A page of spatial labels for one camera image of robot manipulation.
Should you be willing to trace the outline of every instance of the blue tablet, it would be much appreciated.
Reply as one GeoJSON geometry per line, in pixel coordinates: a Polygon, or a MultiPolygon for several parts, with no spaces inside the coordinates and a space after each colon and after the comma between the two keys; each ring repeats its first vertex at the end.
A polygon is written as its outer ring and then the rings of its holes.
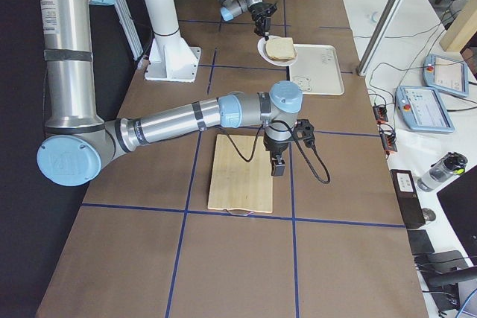
{"type": "Polygon", "coordinates": [[[458,97],[469,95],[468,66],[465,62],[430,54],[426,57],[423,68],[427,86],[458,97]]]}
{"type": "Polygon", "coordinates": [[[433,87],[399,86],[396,89],[396,105],[411,130],[454,132],[454,125],[440,99],[439,91],[433,87]]]}

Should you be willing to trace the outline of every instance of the table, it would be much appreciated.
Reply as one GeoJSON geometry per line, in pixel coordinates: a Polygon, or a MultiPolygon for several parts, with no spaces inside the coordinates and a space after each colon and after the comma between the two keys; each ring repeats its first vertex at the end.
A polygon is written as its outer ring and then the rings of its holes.
{"type": "MultiPolygon", "coordinates": [[[[373,33],[386,2],[387,0],[344,0],[359,56],[362,56],[369,42],[369,38],[361,36],[370,36],[373,33]]],[[[394,93],[398,84],[424,86],[422,70],[415,69],[405,73],[405,71],[397,71],[388,65],[380,65],[380,63],[390,63],[399,69],[421,66],[425,56],[430,51],[431,45],[443,35],[444,28],[439,24],[440,20],[428,0],[404,0],[386,36],[407,36],[427,31],[433,26],[434,28],[427,33],[414,37],[383,39],[373,62],[370,64],[366,76],[367,85],[369,86],[370,81],[372,81],[372,85],[391,93],[394,93]]],[[[459,53],[445,53],[438,40],[432,47],[432,53],[462,60],[459,53]]],[[[378,89],[377,92],[384,95],[388,103],[391,103],[389,94],[378,89]]],[[[448,109],[464,108],[472,105],[465,104],[463,101],[448,95],[442,95],[442,98],[448,109]]],[[[469,98],[474,101],[477,99],[477,89],[474,86],[470,88],[469,98]]],[[[394,106],[389,106],[388,111],[391,113],[391,125],[396,129],[398,148],[398,152],[391,154],[388,159],[390,169],[410,170],[413,177],[418,178],[427,172],[431,164],[439,160],[448,151],[464,154],[469,159],[468,168],[477,164],[477,148],[472,140],[477,135],[477,128],[473,125],[476,120],[475,111],[451,113],[455,132],[449,135],[413,133],[403,123],[400,115],[393,114],[394,106]]],[[[464,248],[440,207],[436,192],[418,191],[421,206],[432,209],[437,215],[435,222],[424,226],[432,245],[436,252],[456,249],[466,257],[464,248]]],[[[467,263],[470,266],[473,265],[469,259],[467,259],[467,263]]],[[[437,308],[432,298],[429,295],[425,295],[425,298],[430,316],[437,317],[437,308]]]]}
{"type": "MultiPolygon", "coordinates": [[[[343,1],[277,1],[273,34],[338,53],[344,95],[306,96],[300,112],[332,183],[291,146],[274,212],[234,217],[206,208],[216,130],[139,148],[91,183],[39,318],[426,315],[343,1]]],[[[181,34],[202,48],[196,81],[138,71],[119,117],[286,79],[258,55],[249,18],[225,24],[216,0],[175,2],[181,34]]]]}

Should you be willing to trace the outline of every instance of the warning label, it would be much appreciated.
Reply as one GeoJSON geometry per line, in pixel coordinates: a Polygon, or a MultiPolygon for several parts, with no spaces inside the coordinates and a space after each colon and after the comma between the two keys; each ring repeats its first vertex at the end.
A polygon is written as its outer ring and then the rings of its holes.
{"type": "Polygon", "coordinates": [[[58,26],[58,6],[56,0],[40,1],[42,9],[43,33],[58,34],[60,29],[58,26]]]}

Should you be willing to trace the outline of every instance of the white tray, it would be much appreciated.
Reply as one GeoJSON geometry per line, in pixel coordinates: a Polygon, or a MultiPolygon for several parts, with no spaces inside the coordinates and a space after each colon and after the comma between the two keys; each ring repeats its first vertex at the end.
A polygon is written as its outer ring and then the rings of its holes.
{"type": "Polygon", "coordinates": [[[342,95],[343,79],[331,45],[295,44],[297,61],[289,66],[290,81],[308,95],[342,95]]]}

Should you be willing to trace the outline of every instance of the blue cable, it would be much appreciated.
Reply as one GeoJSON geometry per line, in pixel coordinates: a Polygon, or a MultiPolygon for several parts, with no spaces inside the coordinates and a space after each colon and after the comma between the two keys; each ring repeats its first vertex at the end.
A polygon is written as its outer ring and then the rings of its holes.
{"type": "Polygon", "coordinates": [[[477,293],[477,288],[475,290],[472,291],[472,293],[467,296],[467,298],[465,299],[463,305],[461,306],[461,309],[459,309],[459,312],[457,312],[457,314],[455,315],[455,318],[459,318],[459,316],[462,314],[462,312],[464,311],[465,309],[465,306],[467,305],[467,303],[469,303],[470,299],[473,297],[474,294],[477,293]]]}

